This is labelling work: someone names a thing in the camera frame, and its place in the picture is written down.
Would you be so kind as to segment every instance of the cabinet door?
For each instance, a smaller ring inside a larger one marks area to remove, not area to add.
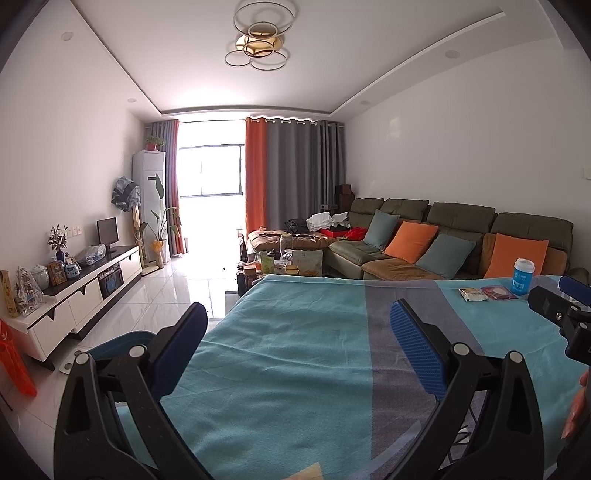
[[[66,300],[54,309],[53,318],[45,315],[32,329],[37,335],[43,352],[49,355],[75,326],[70,304]]]
[[[125,257],[119,262],[121,267],[121,274],[123,281],[131,280],[135,275],[142,270],[142,265],[139,261],[139,252],[134,252],[130,256]]]
[[[86,284],[83,291],[78,290],[68,298],[74,321],[78,325],[86,316],[103,301],[100,293],[99,280],[95,278]]]

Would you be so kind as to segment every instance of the ceiling light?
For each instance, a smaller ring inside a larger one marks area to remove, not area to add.
[[[281,36],[293,25],[294,14],[275,2],[254,2],[239,8],[233,23],[241,33],[235,50],[226,53],[224,61],[230,67],[250,65],[255,70],[272,72],[283,68],[287,56],[279,50]]]
[[[445,56],[448,59],[455,60],[460,58],[460,52],[458,52],[457,50],[448,50],[447,52],[445,52]]]

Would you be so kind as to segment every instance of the armrest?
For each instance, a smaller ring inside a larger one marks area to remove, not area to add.
[[[571,268],[566,274],[569,277],[573,277],[575,280],[578,280],[585,285],[589,285],[589,272],[586,268],[583,267],[575,267]]]

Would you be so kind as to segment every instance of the blue tumbler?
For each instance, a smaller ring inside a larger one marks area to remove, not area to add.
[[[531,260],[518,258],[513,270],[511,291],[518,296],[525,295],[530,290],[531,277],[534,276],[535,265]]]

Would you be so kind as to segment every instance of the silver screw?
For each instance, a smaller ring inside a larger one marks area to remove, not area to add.
[[[90,359],[90,355],[86,352],[82,352],[80,355],[76,357],[76,363],[78,365],[84,365]]]
[[[467,355],[470,353],[470,348],[465,343],[456,343],[453,346],[453,351],[456,352],[458,355]]]
[[[135,345],[129,349],[129,356],[133,358],[139,358],[144,354],[145,351],[146,347],[143,345]]]
[[[509,358],[516,364],[520,364],[523,361],[523,355],[521,355],[519,352],[511,352],[509,354]]]

